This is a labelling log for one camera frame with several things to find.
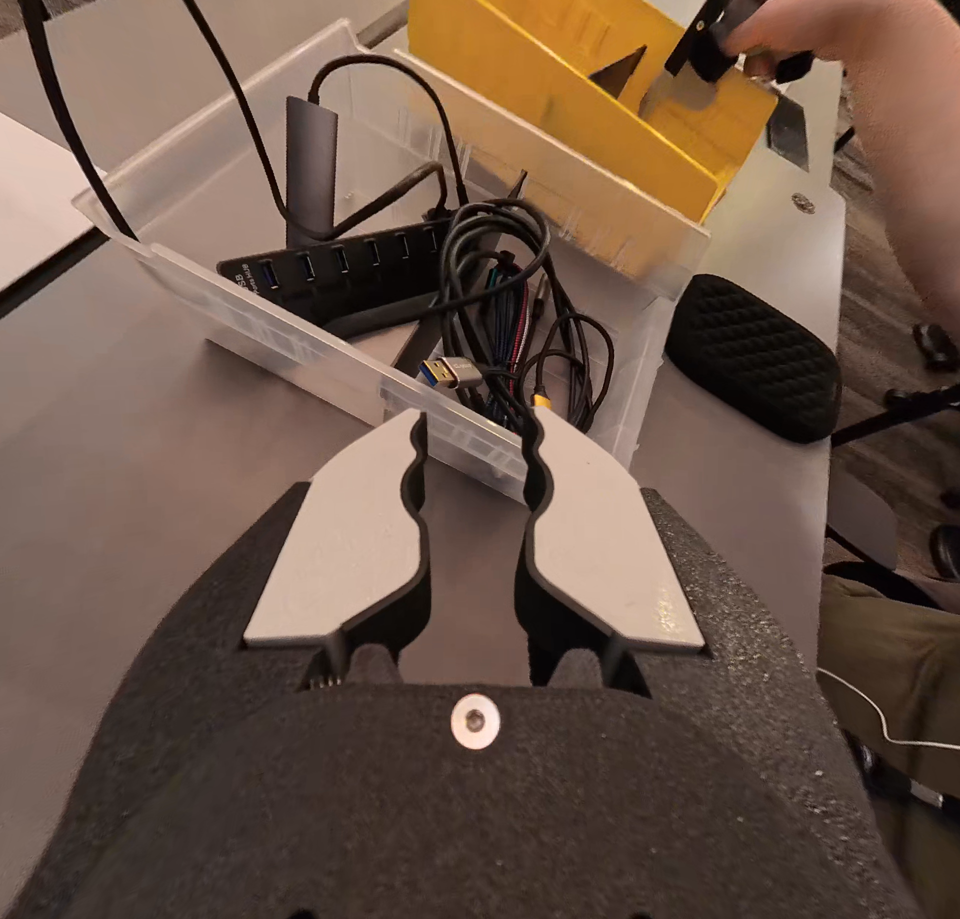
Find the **black divider plate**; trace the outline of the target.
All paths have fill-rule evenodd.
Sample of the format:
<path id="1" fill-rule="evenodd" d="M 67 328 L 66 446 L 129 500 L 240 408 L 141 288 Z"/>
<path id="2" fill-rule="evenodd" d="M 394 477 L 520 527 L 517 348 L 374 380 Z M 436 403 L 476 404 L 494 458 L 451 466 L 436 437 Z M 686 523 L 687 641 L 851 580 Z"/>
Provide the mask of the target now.
<path id="1" fill-rule="evenodd" d="M 641 64 L 646 51 L 647 44 L 642 44 L 622 58 L 590 73 L 589 81 L 612 99 L 618 100 Z"/>
<path id="2" fill-rule="evenodd" d="M 351 313 L 322 325 L 333 337 L 351 343 L 376 361 L 415 377 L 441 339 L 441 320 L 425 316 L 437 292 Z"/>

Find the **person's right hand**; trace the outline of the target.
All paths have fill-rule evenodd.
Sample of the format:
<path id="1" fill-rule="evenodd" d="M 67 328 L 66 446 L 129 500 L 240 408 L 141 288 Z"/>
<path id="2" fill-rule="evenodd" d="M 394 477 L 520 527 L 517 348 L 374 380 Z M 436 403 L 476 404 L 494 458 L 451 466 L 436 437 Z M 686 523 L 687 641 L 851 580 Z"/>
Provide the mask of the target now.
<path id="1" fill-rule="evenodd" d="M 756 8 L 721 40 L 731 56 L 772 58 L 811 52 L 852 62 L 868 48 L 887 0 L 755 0 Z"/>

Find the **clear plastic bin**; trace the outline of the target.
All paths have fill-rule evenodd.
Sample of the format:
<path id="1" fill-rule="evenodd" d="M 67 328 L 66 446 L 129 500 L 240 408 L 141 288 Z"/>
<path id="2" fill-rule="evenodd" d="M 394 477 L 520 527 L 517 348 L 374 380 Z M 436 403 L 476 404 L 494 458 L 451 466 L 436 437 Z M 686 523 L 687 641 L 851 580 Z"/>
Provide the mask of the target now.
<path id="1" fill-rule="evenodd" d="M 394 56 L 438 94 L 471 198 L 498 194 L 510 186 L 508 176 L 528 173 L 522 196 L 551 222 L 561 284 L 614 342 L 610 388 L 588 436 L 629 467 L 669 320 L 710 232 L 426 62 L 401 50 Z M 322 89 L 340 117 L 339 215 L 426 161 L 449 162 L 429 100 L 402 74 L 354 67 Z M 393 368 L 387 346 L 350 345 L 216 274 L 222 260 L 285 245 L 285 226 L 232 95 L 164 133 L 105 184 L 138 241 L 115 229 L 91 191 L 79 193 L 75 207 L 202 314 L 215 342 L 374 427 L 405 409 L 425 410 L 431 457 L 522 499 L 519 437 Z"/>

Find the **person's right forearm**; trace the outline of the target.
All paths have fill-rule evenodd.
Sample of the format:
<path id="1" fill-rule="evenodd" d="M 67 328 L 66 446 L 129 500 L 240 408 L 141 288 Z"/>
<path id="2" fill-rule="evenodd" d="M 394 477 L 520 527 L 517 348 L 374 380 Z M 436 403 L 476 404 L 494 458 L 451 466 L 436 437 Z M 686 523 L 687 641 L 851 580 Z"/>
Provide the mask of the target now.
<path id="1" fill-rule="evenodd" d="M 898 264 L 958 334 L 959 29 L 938 0 L 848 0 L 854 125 Z"/>

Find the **black office chair base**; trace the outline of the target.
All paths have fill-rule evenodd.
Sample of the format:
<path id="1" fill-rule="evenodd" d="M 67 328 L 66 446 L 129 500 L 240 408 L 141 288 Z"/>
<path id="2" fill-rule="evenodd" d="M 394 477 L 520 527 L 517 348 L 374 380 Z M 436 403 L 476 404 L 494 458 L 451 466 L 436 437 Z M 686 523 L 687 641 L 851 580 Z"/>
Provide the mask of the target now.
<path id="1" fill-rule="evenodd" d="M 913 338 L 928 371 L 958 373 L 958 348 L 940 325 L 914 325 Z M 890 390 L 884 396 L 883 405 L 880 414 L 838 430 L 831 437 L 831 446 L 837 449 L 943 412 L 958 412 L 959 384 L 925 393 Z M 946 581 L 958 581 L 958 523 L 935 527 L 930 533 L 929 550 L 937 574 Z"/>

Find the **dark metal bar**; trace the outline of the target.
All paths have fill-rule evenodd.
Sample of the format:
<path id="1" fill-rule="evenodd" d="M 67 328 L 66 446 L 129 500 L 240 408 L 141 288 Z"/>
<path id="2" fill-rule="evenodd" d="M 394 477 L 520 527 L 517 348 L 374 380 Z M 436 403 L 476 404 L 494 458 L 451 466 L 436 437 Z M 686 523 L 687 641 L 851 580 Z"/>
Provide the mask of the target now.
<path id="1" fill-rule="evenodd" d="M 409 0 L 402 0 L 389 11 L 357 33 L 361 47 L 375 49 L 406 28 L 409 21 Z"/>

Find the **grey slim USB hub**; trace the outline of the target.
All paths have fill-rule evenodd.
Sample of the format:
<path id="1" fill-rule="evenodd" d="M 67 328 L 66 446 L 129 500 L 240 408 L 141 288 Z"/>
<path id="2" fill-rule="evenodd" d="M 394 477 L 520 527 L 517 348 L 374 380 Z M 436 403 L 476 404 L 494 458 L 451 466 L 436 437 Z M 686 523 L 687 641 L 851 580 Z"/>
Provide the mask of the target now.
<path id="1" fill-rule="evenodd" d="M 361 65 L 390 69 L 411 79 L 436 109 L 452 164 L 455 189 L 461 206 L 469 201 L 447 111 L 434 88 L 408 64 L 376 53 L 353 53 L 326 62 L 316 73 L 305 99 L 286 101 L 286 193 L 282 217 L 286 223 L 286 248 L 338 239 L 371 217 L 397 203 L 402 196 L 432 175 L 438 176 L 438 205 L 434 219 L 447 210 L 446 173 L 439 162 L 427 163 L 338 224 L 333 221 L 338 154 L 338 114 L 320 103 L 324 82 L 338 71 Z"/>

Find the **person's olive trousers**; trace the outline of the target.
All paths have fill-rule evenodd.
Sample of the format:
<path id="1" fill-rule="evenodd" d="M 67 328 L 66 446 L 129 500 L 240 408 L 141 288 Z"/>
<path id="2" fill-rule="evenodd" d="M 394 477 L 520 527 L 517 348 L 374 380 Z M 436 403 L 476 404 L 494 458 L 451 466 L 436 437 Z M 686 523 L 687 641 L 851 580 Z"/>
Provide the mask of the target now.
<path id="1" fill-rule="evenodd" d="M 921 910 L 958 917 L 958 600 L 943 609 L 882 566 L 828 566 L 817 680 Z"/>

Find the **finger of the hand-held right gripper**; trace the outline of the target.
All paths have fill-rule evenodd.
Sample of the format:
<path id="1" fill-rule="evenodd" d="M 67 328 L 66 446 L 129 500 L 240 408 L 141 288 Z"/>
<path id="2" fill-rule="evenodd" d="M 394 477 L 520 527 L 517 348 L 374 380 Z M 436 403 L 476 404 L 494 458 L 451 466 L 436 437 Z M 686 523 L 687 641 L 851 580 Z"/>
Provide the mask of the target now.
<path id="1" fill-rule="evenodd" d="M 685 63 L 676 76 L 663 70 L 644 93 L 639 117 L 651 119 L 654 111 L 668 101 L 692 112 L 709 109 L 714 104 L 718 83 L 702 79 L 689 63 Z"/>

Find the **black mesh wrist rest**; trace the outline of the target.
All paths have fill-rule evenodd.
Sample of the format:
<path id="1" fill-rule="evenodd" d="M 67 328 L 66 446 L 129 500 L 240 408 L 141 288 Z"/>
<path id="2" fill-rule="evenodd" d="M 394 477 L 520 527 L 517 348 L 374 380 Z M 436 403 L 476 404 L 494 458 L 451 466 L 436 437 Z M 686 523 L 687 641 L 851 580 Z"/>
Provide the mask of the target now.
<path id="1" fill-rule="evenodd" d="M 725 277 L 691 277 L 664 353 L 694 385 L 781 439 L 810 445 L 836 428 L 842 373 L 834 351 Z"/>

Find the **black metal plate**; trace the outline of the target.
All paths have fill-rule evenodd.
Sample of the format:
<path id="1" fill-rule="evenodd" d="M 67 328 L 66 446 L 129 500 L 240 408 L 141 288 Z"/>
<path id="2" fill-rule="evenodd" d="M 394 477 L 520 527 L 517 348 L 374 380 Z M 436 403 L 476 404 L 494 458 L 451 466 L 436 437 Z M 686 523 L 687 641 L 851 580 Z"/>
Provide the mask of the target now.
<path id="1" fill-rule="evenodd" d="M 767 121 L 766 145 L 776 155 L 804 172 L 810 171 L 810 146 L 804 107 L 781 92 Z"/>

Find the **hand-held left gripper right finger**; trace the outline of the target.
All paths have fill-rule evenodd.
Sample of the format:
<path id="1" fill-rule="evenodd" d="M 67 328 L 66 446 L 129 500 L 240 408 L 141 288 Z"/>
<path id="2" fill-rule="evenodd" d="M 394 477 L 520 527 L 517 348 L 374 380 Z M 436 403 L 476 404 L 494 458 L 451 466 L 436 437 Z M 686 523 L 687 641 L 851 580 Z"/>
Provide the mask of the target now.
<path id="1" fill-rule="evenodd" d="M 546 406 L 522 434 L 529 515 L 515 613 L 535 649 L 700 654 L 707 641 L 641 488 L 618 460 Z"/>

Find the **black USB cable grey plug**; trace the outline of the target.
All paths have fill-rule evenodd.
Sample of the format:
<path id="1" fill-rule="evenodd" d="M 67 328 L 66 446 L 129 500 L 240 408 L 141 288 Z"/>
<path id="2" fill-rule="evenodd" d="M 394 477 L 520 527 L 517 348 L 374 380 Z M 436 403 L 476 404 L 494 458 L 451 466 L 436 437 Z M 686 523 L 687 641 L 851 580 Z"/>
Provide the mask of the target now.
<path id="1" fill-rule="evenodd" d="M 508 368 L 478 365 L 463 356 L 436 356 L 421 361 L 417 373 L 433 389 L 452 390 L 457 396 L 462 393 L 461 404 L 477 413 L 484 413 L 488 402 L 479 395 L 484 386 L 491 391 L 494 403 L 501 409 L 516 413 L 526 411 L 523 400 L 514 395 L 509 386 L 517 376 Z"/>

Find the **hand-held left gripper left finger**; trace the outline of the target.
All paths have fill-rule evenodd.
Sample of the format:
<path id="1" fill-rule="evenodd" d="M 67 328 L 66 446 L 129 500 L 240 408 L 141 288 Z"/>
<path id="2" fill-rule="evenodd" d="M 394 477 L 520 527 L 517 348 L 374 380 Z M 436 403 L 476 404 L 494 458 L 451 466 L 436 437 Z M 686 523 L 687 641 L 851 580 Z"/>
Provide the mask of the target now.
<path id="1" fill-rule="evenodd" d="M 243 641 L 319 648 L 330 661 L 381 646 L 398 660 L 431 614 L 426 413 L 406 410 L 312 477 Z"/>

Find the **yellow plastic bin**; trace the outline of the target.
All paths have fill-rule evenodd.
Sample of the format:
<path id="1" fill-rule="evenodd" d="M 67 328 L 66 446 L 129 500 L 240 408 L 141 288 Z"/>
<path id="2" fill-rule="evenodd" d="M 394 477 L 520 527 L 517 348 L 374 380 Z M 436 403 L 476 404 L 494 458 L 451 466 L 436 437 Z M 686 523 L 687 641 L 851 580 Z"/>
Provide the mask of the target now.
<path id="1" fill-rule="evenodd" d="M 777 102 L 734 65 L 713 104 L 642 97 L 684 28 L 647 0 L 409 0 L 411 53 L 496 105 L 702 223 L 746 163 Z M 618 100 L 589 75 L 642 45 Z"/>

